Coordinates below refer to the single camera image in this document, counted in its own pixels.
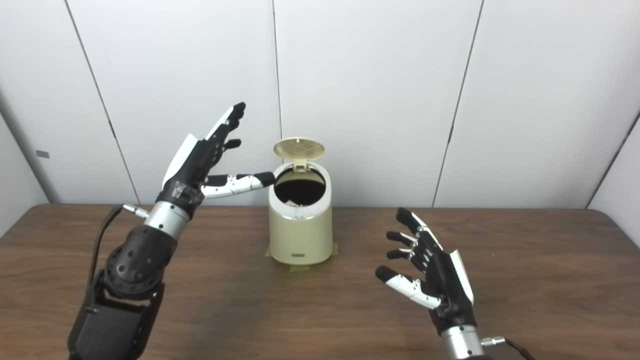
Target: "black cable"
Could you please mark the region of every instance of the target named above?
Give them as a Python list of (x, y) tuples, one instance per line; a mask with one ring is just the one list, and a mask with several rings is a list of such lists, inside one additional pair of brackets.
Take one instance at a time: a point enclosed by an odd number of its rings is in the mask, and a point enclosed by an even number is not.
[(102, 241), (102, 235), (104, 235), (104, 231), (109, 227), (109, 224), (113, 221), (113, 219), (118, 216), (118, 214), (122, 211), (124, 205), (115, 206), (111, 209), (109, 215), (102, 221), (102, 225), (100, 225), (100, 230), (98, 230), (98, 234), (95, 236), (95, 240), (93, 243), (93, 256), (91, 258), (91, 266), (89, 267), (89, 277), (86, 282), (86, 288), (89, 289), (91, 283), (93, 282), (93, 276), (95, 274), (95, 266), (98, 262), (98, 253), (100, 252), (100, 242)]
[(509, 345), (510, 347), (516, 349), (526, 360), (536, 360), (536, 358), (533, 357), (533, 355), (531, 355), (524, 347), (519, 346), (509, 339), (504, 339), (504, 342), (507, 343), (507, 345)]

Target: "white partition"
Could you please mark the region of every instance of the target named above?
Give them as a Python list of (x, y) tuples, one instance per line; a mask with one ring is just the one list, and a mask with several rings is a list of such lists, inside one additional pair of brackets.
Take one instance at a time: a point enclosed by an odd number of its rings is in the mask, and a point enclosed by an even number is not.
[(640, 246), (640, 127), (629, 135), (589, 209), (609, 215)]
[(0, 106), (52, 201), (136, 202), (64, 1), (0, 1)]
[(584, 208), (639, 64), (638, 1), (485, 1), (435, 206)]
[(32, 206), (47, 201), (40, 184), (0, 116), (0, 236)]
[[(70, 0), (142, 203), (161, 189), (188, 133), (203, 138), (247, 103), (243, 145), (212, 173), (274, 170), (280, 139), (271, 1)], [(265, 190), (212, 204), (266, 204)]]
[(431, 206), (480, 1), (275, 0), (282, 135), (338, 206)]

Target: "black fingertip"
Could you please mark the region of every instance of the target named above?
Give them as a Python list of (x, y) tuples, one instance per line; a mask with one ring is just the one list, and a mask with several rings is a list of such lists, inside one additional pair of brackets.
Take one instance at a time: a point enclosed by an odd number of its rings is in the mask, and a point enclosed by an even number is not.
[(400, 224), (406, 225), (405, 217), (400, 214), (396, 214), (396, 221), (398, 221)]
[(399, 241), (401, 242), (404, 246), (408, 246), (408, 247), (412, 247), (414, 241), (403, 236), (402, 233), (397, 233), (395, 231), (388, 231), (387, 232), (387, 239), (392, 240), (392, 241)]
[(406, 259), (406, 258), (407, 258), (406, 252), (401, 251), (399, 249), (387, 251), (387, 259), (389, 260)]
[(240, 119), (244, 116), (244, 109), (246, 104), (239, 102), (234, 105), (234, 109), (229, 114), (227, 120), (229, 120), (229, 130), (235, 130), (240, 125)]
[(398, 208), (396, 213), (396, 219), (398, 218), (413, 218), (412, 212), (405, 208)]
[(260, 180), (265, 188), (276, 183), (276, 177), (270, 171), (260, 172), (258, 174), (254, 174), (253, 176), (255, 176), (256, 179)]
[(391, 279), (393, 279), (395, 276), (398, 275), (398, 272), (396, 272), (395, 270), (392, 270), (391, 268), (388, 268), (384, 265), (379, 266), (376, 269), (376, 277), (380, 279), (380, 281), (382, 282), (387, 282)]
[(231, 139), (225, 144), (225, 150), (235, 149), (236, 147), (240, 147), (240, 145), (242, 145), (242, 140)]

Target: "tabletop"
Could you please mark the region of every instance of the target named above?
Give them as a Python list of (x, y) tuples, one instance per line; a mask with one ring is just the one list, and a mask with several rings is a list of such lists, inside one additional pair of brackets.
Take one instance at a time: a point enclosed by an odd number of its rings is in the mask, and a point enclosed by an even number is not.
[[(66, 359), (93, 238), (111, 206), (41, 205), (0, 238), (0, 359)], [(640, 250), (591, 210), (412, 209), (445, 250), (459, 249), (480, 336), (505, 336), (538, 360), (637, 359)], [(142, 359), (444, 360), (426, 309), (382, 284), (405, 231), (392, 208), (335, 208), (339, 251), (308, 271), (265, 256), (265, 207), (196, 212), (166, 270)], [(101, 260), (140, 219), (122, 213)], [(495, 358), (518, 359), (510, 348)]]

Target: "lid hinge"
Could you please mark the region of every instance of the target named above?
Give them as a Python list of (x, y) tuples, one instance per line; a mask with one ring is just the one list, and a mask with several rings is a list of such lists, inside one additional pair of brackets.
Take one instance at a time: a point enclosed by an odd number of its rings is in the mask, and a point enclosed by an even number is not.
[(306, 159), (293, 159), (293, 171), (295, 172), (307, 172)]

